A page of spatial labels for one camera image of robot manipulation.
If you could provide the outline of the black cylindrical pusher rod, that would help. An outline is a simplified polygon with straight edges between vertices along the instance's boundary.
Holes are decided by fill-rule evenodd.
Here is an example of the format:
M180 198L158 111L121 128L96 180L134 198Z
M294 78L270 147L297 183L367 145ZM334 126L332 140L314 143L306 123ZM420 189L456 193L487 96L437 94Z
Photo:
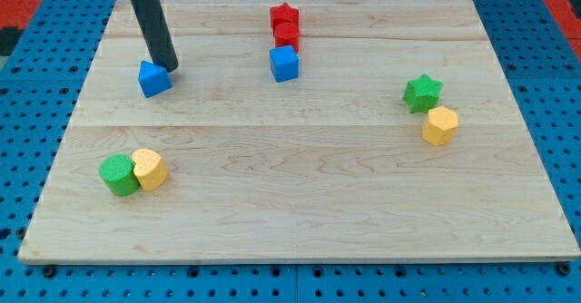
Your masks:
M131 0L149 55L168 73L179 66L161 0Z

